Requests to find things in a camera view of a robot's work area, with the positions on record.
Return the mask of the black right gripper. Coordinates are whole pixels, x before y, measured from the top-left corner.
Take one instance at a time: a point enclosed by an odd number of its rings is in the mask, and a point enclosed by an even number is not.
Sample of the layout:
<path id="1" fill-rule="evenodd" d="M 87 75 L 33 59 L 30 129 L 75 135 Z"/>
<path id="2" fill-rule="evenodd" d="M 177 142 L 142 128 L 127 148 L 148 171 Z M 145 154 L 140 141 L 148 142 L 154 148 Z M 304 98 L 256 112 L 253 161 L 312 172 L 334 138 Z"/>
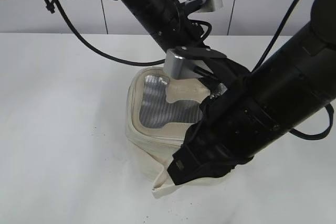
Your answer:
<path id="1" fill-rule="evenodd" d="M 202 120 L 173 154 L 167 171 L 175 185 L 223 177 L 297 124 L 291 60 L 270 58 L 255 71 L 227 58 L 206 64 L 227 90 L 202 102 Z"/>

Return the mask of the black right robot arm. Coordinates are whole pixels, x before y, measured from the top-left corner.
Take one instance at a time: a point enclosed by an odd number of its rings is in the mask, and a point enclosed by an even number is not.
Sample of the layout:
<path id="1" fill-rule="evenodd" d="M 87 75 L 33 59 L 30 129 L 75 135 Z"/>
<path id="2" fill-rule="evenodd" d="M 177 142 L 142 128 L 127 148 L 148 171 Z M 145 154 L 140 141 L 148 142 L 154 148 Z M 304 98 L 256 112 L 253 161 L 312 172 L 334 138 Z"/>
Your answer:
<path id="1" fill-rule="evenodd" d="M 314 0 L 308 23 L 253 70 L 222 54 L 202 59 L 226 91 L 201 103 L 202 119 L 173 154 L 168 172 L 183 183 L 222 177 L 286 133 L 309 141 L 330 133 L 306 135 L 296 126 L 323 108 L 334 115 L 335 0 Z"/>

